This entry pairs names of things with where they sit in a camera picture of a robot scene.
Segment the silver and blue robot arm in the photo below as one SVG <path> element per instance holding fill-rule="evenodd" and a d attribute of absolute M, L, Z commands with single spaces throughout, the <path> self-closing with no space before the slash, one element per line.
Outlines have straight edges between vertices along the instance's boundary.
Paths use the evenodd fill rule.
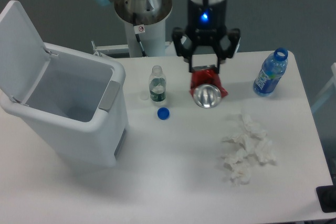
<path fill-rule="evenodd" d="M 125 22 L 133 25 L 152 25 L 166 18 L 172 9 L 172 0 L 97 0 L 114 3 L 115 11 Z M 175 27 L 172 40 L 176 54 L 189 64 L 193 73 L 193 54 L 197 47 L 211 47 L 217 56 L 215 72 L 227 58 L 232 58 L 240 42 L 238 28 L 225 26 L 227 0 L 187 0 L 186 28 Z"/>

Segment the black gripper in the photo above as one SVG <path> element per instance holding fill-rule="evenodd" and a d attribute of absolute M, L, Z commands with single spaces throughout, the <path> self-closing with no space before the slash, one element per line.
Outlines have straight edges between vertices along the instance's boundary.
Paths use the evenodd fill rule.
<path fill-rule="evenodd" d="M 219 74 L 220 65 L 227 58 L 232 59 L 240 43 L 240 29 L 233 28 L 227 30 L 225 25 L 227 0 L 206 5 L 203 1 L 196 3 L 192 0 L 187 1 L 187 26 L 185 29 L 174 27 L 172 39 L 177 56 L 183 57 L 188 63 L 188 71 L 194 72 L 193 54 L 197 47 L 212 47 L 217 56 L 216 73 Z M 181 42 L 186 35 L 189 39 L 188 48 Z M 221 46 L 221 40 L 227 36 L 230 44 L 227 49 Z"/>

